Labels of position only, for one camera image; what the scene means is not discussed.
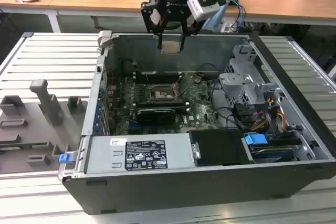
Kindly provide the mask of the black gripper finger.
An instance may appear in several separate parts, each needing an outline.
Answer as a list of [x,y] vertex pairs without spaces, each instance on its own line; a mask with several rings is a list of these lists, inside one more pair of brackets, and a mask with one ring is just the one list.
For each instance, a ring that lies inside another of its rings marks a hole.
[[162,17],[156,9],[157,1],[141,3],[141,14],[147,32],[158,36],[157,49],[162,49],[163,30]]
[[187,19],[192,15],[191,11],[189,9],[186,9],[184,11],[181,11],[181,28],[182,28],[182,33],[181,33],[181,43],[180,43],[180,51],[184,49],[184,43],[185,43],[185,38],[189,37],[191,35],[197,35],[198,32],[201,30],[203,27],[203,21],[196,21],[188,26],[187,25]]

